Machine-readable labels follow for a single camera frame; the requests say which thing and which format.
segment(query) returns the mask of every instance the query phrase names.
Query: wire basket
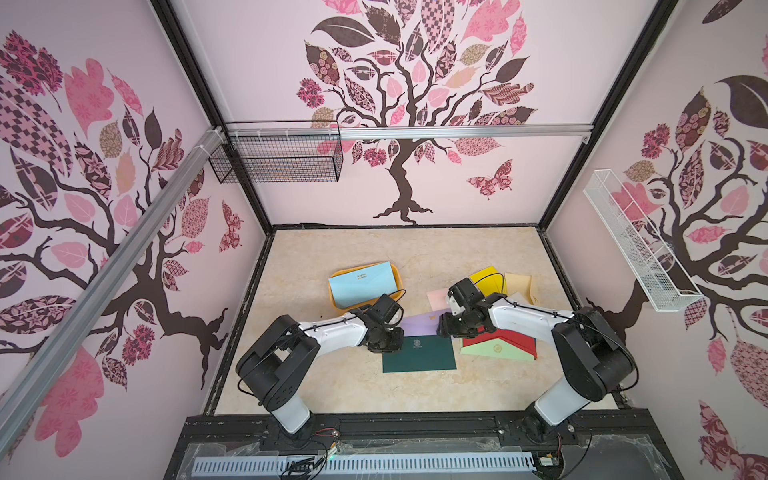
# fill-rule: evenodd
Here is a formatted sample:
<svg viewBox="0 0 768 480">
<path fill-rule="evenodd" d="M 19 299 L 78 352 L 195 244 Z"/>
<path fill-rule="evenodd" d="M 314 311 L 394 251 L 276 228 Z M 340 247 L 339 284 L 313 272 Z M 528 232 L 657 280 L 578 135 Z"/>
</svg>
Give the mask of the wire basket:
<svg viewBox="0 0 768 480">
<path fill-rule="evenodd" d="M 298 122 L 310 121 L 234 122 L 265 128 L 230 136 L 229 144 L 211 154 L 210 164 L 219 182 L 236 183 L 239 177 L 253 183 L 339 181 L 343 162 L 339 125 L 315 121 L 313 127 L 320 124 L 322 128 L 273 128 Z"/>
<path fill-rule="evenodd" d="M 656 224 L 645 215 L 612 170 L 595 170 L 584 194 L 605 223 L 656 311 L 679 312 L 703 298 L 673 249 L 662 240 Z M 673 268 L 677 282 L 670 276 Z"/>
</svg>

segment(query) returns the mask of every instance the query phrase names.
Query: wallpaper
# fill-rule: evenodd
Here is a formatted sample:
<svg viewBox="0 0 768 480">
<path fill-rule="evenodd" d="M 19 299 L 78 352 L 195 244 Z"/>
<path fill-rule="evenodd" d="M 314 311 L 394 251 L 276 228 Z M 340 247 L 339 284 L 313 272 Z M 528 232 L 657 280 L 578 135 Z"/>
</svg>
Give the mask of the wallpaper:
<svg viewBox="0 0 768 480">
<path fill-rule="evenodd" d="M 61 12 L 40 5 L 0 22 L 1 391 L 208 128 L 151 7 L 104 3 L 114 4 L 77 2 L 63 16 L 97 47 L 51 29 Z M 262 242 L 240 188 L 206 165 L 0 475 L 160 477 L 203 405 Z"/>
<path fill-rule="evenodd" d="M 766 15 L 750 0 L 685 6 L 551 231 L 582 298 L 636 356 L 627 394 L 650 408 L 686 478 L 768 475 Z M 703 299 L 650 307 L 581 193 L 598 168 L 637 201 L 627 216 L 651 249 L 670 245 L 658 260 L 672 279 L 684 285 L 682 267 Z"/>
<path fill-rule="evenodd" d="M 255 32 L 244 35 L 224 31 L 221 13 L 206 2 L 177 2 L 228 118 L 304 118 L 317 128 L 589 123 L 652 4 L 621 11 L 599 1 L 562 10 L 525 0 L 238 2 L 233 8 Z M 595 44 L 599 62 L 571 64 L 572 31 Z M 258 61 L 221 55 L 224 42 L 258 51 Z M 269 74 L 257 71 L 271 65 Z M 583 81 L 573 89 L 564 71 Z M 579 94 L 566 100 L 564 88 Z M 257 190 L 274 223 L 536 222 L 580 142 L 345 141 L 339 183 Z"/>
</svg>

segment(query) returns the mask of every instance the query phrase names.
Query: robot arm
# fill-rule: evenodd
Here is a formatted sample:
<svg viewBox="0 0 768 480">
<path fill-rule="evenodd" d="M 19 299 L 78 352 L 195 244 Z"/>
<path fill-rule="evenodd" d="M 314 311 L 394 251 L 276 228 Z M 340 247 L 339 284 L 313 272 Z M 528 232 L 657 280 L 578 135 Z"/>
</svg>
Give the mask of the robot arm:
<svg viewBox="0 0 768 480">
<path fill-rule="evenodd" d="M 260 405 L 289 434 L 295 434 L 310 419 L 310 411 L 296 391 L 314 359 L 347 346 L 365 345 L 374 353 L 395 352 L 402 346 L 402 329 L 396 326 L 401 318 L 402 307 L 387 295 L 366 310 L 353 309 L 323 322 L 298 323 L 282 315 L 240 358 L 235 371 Z M 290 352 L 280 359 L 278 349 Z"/>
<path fill-rule="evenodd" d="M 475 338 L 483 332 L 511 330 L 554 346 L 561 377 L 527 409 L 524 430 L 534 441 L 589 402 L 598 402 L 634 369 L 634 360 L 602 315 L 591 308 L 576 312 L 544 310 L 487 297 L 469 278 L 448 291 L 450 313 L 440 317 L 438 335 Z"/>
</svg>

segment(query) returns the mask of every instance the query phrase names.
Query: green envelope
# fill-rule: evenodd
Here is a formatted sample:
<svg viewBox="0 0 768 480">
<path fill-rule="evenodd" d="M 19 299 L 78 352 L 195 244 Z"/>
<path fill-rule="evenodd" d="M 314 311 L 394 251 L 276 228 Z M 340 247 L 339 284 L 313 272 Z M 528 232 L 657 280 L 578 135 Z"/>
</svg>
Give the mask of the green envelope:
<svg viewBox="0 0 768 480">
<path fill-rule="evenodd" d="M 456 370 L 450 338 L 437 335 L 407 336 L 399 352 L 383 353 L 384 373 Z"/>
</svg>

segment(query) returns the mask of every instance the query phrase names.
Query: light blue envelope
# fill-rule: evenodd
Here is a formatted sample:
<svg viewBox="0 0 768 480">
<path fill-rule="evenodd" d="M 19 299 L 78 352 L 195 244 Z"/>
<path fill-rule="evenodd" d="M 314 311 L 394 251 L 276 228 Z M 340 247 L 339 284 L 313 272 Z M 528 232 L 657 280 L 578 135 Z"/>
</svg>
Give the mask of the light blue envelope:
<svg viewBox="0 0 768 480">
<path fill-rule="evenodd" d="M 368 266 L 329 278 L 333 301 L 339 308 L 346 308 L 367 300 L 378 299 L 397 291 L 392 265 L 389 262 Z"/>
</svg>

